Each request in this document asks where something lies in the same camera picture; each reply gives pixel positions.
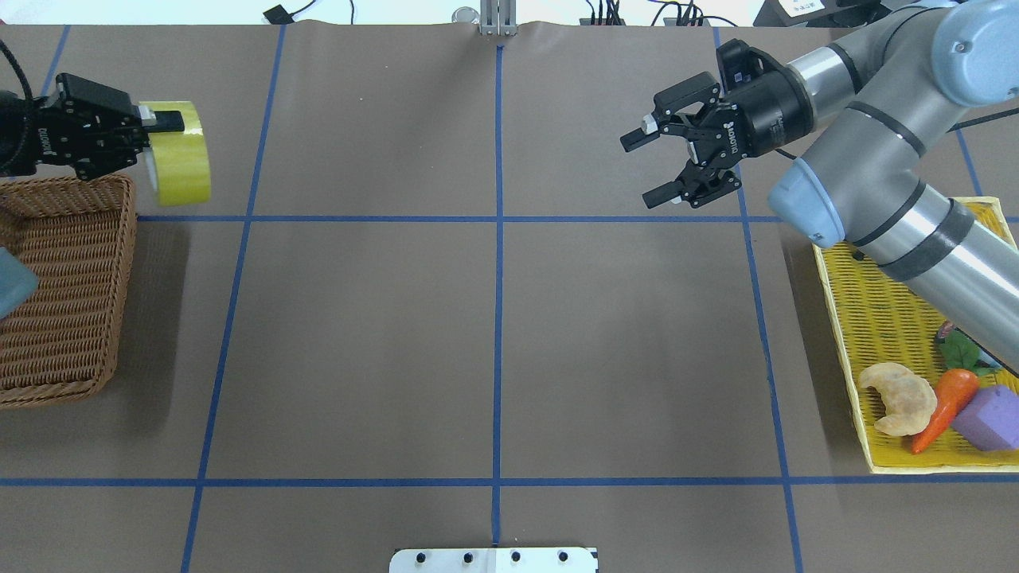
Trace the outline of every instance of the black cable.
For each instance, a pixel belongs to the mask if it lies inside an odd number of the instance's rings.
[[[732,25],[734,28],[739,28],[740,27],[740,24],[736,23],[735,21],[733,21],[733,20],[731,20],[729,18],[723,18],[721,16],[701,16],[701,19],[703,19],[703,20],[721,20],[721,21],[723,21],[723,22],[726,22],[726,23],[728,23],[728,24],[730,24],[730,25]]]
[[[24,123],[21,127],[21,137],[17,140],[17,147],[14,148],[14,153],[11,154],[10,158],[7,159],[2,165],[0,165],[0,172],[6,172],[7,168],[17,161],[21,153],[24,152],[24,144],[29,142],[29,134],[32,133],[33,124],[35,123],[35,104],[32,101],[32,86],[29,86],[29,79],[24,76],[24,70],[21,69],[20,64],[17,63],[17,58],[14,54],[10,53],[10,49],[7,48],[7,44],[3,40],[0,40],[0,52],[3,52],[5,58],[7,58],[7,63],[14,70],[14,74],[17,75],[17,81],[21,84],[21,91],[24,93]]]
[[[652,2],[654,4],[661,4],[661,7],[658,8],[658,12],[656,14],[654,14],[654,19],[651,20],[651,25],[654,25],[654,24],[658,23],[658,17],[661,16],[661,12],[664,11],[664,9],[666,7],[668,7],[668,6],[676,6],[676,25],[680,25],[680,20],[683,18],[683,8],[684,8],[684,6],[688,6],[689,5],[689,4],[681,4],[680,2],[677,2],[676,0],[667,0],[667,1],[666,0],[647,0],[647,1],[648,2]]]
[[[948,131],[948,133],[951,134],[952,132],[957,132],[964,127],[972,127],[973,125],[979,125],[980,123],[986,123],[987,121],[995,121],[996,119],[1001,119],[1003,117],[1008,117],[1010,115],[1015,115],[1017,113],[1019,113],[1019,107],[1009,109],[1007,111],[999,111],[998,113],[991,113],[990,115],[984,115],[982,117],[970,119],[969,121],[962,121],[960,123],[956,123],[955,125],[953,125],[952,128]]]
[[[658,23],[658,16],[660,16],[661,12],[665,11],[665,8],[671,5],[676,6],[677,19],[679,19],[679,12],[683,10],[679,2],[656,2],[656,4],[661,4],[661,7],[658,8],[658,12],[654,14],[654,19],[651,20],[651,25]]]
[[[300,9],[300,10],[298,10],[297,12],[290,12],[290,17],[292,18],[293,16],[296,16],[296,15],[300,14],[301,12],[303,12],[303,11],[307,10],[308,8],[311,8],[311,7],[312,7],[312,4],[314,4],[315,2],[318,2],[318,0],[312,0],[311,2],[309,2],[309,3],[305,4],[305,7],[304,7],[304,8],[301,8],[301,9]]]
[[[676,25],[689,25],[691,18],[690,16],[694,13],[694,8],[696,5],[693,2],[687,4],[687,11],[683,12],[683,18],[676,20]]]

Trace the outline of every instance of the yellow tape roll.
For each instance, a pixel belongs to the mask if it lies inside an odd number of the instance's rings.
[[[159,204],[164,207],[205,203],[212,195],[209,152],[198,111],[192,102],[139,102],[153,111],[179,111],[182,133],[149,134]]]

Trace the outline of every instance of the gray object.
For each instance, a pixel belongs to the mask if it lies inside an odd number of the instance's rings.
[[[478,13],[478,10],[475,10],[470,6],[463,6],[453,11],[452,22],[479,23],[481,22],[481,14]]]
[[[517,35],[517,0],[481,0],[482,36]]]

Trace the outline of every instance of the wicker basket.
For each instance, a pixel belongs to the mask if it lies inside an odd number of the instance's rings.
[[[135,253],[135,184],[0,184],[0,246],[39,290],[0,320],[0,409],[82,400],[113,375]]]

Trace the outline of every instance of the yellow plastic basket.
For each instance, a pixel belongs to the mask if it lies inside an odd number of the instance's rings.
[[[1001,203],[993,197],[960,198],[978,221],[1012,246]],[[933,336],[945,317],[905,285],[887,277],[870,259],[853,259],[842,243],[832,249],[814,248],[824,287],[828,315],[853,421],[872,473],[924,474],[937,472],[1019,472],[1019,451],[980,452],[949,428],[922,454],[909,451],[911,437],[895,437],[874,429],[884,416],[884,405],[874,388],[859,389],[856,377],[878,362],[898,362],[931,383],[945,372]],[[1019,392],[1019,379],[1002,370],[983,376],[980,384],[1003,384]]]

